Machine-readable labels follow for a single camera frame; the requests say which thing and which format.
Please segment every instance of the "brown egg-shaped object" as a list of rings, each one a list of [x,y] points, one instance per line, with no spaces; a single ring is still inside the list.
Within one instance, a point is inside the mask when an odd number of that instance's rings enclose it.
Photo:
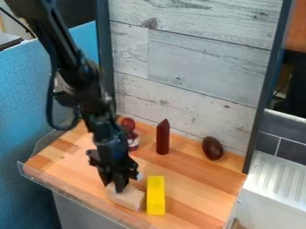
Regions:
[[[121,125],[127,132],[133,132],[136,127],[136,123],[132,118],[124,118],[121,121]]]
[[[202,149],[210,160],[218,160],[224,155],[223,147],[217,139],[206,137],[202,141]]]

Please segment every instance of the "blue wall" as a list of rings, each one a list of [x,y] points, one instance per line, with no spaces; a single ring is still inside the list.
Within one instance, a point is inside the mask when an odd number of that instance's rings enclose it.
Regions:
[[[71,30],[77,45],[97,61],[95,23]],[[49,56],[37,40],[0,52],[0,228],[59,227],[51,192],[21,177],[16,162],[29,158],[51,129],[45,107]],[[55,119],[67,117],[55,103]]]

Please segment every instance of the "gray tile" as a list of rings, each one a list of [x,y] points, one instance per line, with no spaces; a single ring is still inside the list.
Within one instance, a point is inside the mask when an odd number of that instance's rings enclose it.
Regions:
[[[278,144],[278,137],[268,135],[264,132],[259,132],[257,139],[256,150],[274,155]]]
[[[306,165],[306,146],[289,140],[281,140],[277,156]]]
[[[306,143],[306,124],[295,120],[265,113],[260,131]]]

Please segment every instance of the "yellow block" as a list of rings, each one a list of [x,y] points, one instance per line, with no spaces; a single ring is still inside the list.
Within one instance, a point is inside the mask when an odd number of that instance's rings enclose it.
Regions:
[[[164,176],[149,176],[147,183],[147,214],[165,214],[165,179]]]

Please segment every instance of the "white wooden wall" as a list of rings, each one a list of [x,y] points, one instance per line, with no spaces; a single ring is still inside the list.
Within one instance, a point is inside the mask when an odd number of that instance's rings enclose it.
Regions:
[[[244,153],[282,0],[111,0],[119,111]]]

